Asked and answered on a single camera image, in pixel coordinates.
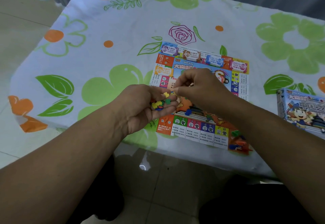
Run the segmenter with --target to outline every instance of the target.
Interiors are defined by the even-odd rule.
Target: person's left arm
[[[175,111],[176,96],[161,111],[165,88],[130,85],[111,103],[0,170],[3,223],[65,223],[105,162],[128,134]]]

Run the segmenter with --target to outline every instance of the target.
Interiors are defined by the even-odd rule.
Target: tablecloth
[[[25,132],[66,129],[129,84],[148,84],[161,42],[169,41],[248,60],[250,101],[277,113],[279,88],[324,95],[324,24],[232,0],[71,0],[15,72],[9,101]],[[181,33],[169,33],[173,26]],[[243,156],[162,136],[150,125],[124,142],[274,176],[255,151]]]

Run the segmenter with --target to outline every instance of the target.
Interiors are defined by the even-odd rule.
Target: hand
[[[203,111],[225,117],[225,109],[239,99],[207,68],[185,70],[176,80],[174,93],[188,98]]]
[[[144,128],[150,121],[168,115],[176,110],[178,102],[177,96],[171,95],[169,105],[164,104],[164,109],[161,111],[154,110],[150,106],[150,100],[164,100],[166,97],[163,93],[169,93],[170,90],[147,86],[145,84],[135,84],[126,87],[119,96],[111,102],[114,111],[120,113],[120,119],[126,121],[127,131],[125,135],[132,134]]]

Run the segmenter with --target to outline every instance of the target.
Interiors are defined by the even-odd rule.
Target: floor
[[[45,129],[25,134],[7,101],[12,74],[62,11],[53,0],[0,2],[0,168],[59,134]],[[112,223],[194,224],[199,207],[220,193],[231,173],[121,144],[116,174],[125,208]],[[94,216],[84,224],[105,223]]]

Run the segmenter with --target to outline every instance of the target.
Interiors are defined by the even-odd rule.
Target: forearm
[[[312,217],[325,222],[325,141],[242,99],[227,119]]]
[[[0,170],[3,222],[65,223],[124,138],[114,117],[101,108]]]

